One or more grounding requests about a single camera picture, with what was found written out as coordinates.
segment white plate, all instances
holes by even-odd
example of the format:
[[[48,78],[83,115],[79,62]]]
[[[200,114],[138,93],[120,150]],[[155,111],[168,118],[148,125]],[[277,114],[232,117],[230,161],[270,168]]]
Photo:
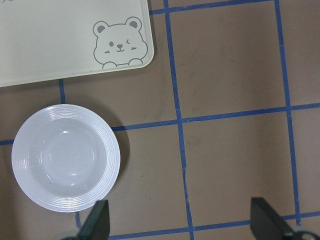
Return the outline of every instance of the white plate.
[[[142,68],[148,0],[0,0],[0,87]]]
[[[60,104],[33,114],[12,148],[14,176],[24,193],[57,212],[87,209],[113,187],[120,168],[115,134],[96,113]]]

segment black object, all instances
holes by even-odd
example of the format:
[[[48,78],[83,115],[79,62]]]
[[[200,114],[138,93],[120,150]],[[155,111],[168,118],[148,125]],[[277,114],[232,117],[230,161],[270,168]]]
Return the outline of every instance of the black object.
[[[308,231],[294,231],[262,197],[251,199],[250,229],[257,240],[320,240]]]
[[[77,236],[63,240],[107,240],[109,234],[109,204],[107,200],[101,200],[95,203]]]

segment bear drawing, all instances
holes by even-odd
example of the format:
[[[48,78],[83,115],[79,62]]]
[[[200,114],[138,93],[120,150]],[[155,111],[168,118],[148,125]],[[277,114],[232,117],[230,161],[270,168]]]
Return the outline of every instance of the bear drawing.
[[[148,46],[140,30],[142,22],[137,17],[129,17],[125,23],[108,25],[98,21],[93,26],[96,45],[93,51],[95,60],[103,69],[112,69],[120,65],[143,64]]]

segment tray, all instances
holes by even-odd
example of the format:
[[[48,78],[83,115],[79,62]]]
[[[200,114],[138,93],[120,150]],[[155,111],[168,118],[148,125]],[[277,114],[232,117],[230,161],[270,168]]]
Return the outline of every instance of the tray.
[[[142,68],[148,0],[0,0],[0,87]]]

